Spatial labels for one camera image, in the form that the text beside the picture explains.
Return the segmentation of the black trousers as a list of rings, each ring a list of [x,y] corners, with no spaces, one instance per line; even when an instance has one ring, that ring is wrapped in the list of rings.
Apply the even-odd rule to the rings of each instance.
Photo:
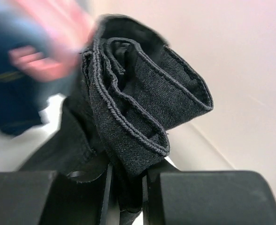
[[[22,171],[80,170],[105,152],[115,171],[120,224],[141,212],[141,174],[170,152],[167,136],[214,107],[203,78],[154,30],[104,15],[62,104],[60,130]]]

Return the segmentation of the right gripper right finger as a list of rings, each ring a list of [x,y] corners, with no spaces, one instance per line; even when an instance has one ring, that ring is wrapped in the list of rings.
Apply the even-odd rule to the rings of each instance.
[[[146,225],[276,225],[276,200],[254,171],[180,171],[167,161],[142,179]]]

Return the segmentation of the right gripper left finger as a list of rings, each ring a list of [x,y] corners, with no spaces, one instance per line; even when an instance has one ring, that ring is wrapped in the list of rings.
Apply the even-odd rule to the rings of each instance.
[[[0,172],[0,225],[102,225],[110,165],[64,176]]]

